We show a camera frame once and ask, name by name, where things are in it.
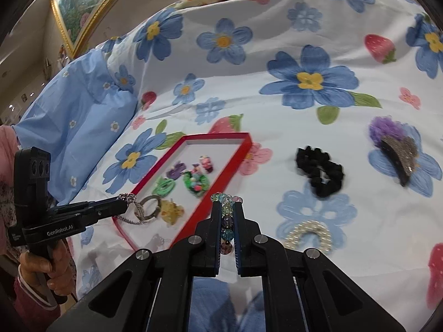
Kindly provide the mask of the person's left forearm sleeve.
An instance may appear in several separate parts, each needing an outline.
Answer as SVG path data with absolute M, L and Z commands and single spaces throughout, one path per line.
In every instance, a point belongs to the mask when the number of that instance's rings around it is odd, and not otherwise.
M 14 280 L 15 298 L 1 292 L 1 331 L 46 331 L 61 316 L 23 279 L 20 268 Z

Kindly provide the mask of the person's left hand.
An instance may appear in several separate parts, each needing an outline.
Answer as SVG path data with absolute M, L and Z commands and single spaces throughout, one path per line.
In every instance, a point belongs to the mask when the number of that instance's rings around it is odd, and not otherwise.
M 58 241 L 53 250 L 52 261 L 36 256 L 30 252 L 20 255 L 20 272 L 22 279 L 39 294 L 45 288 L 39 282 L 38 273 L 46 274 L 49 279 L 47 287 L 59 296 L 68 296 L 74 291 L 74 274 L 70 267 L 71 256 L 63 241 Z

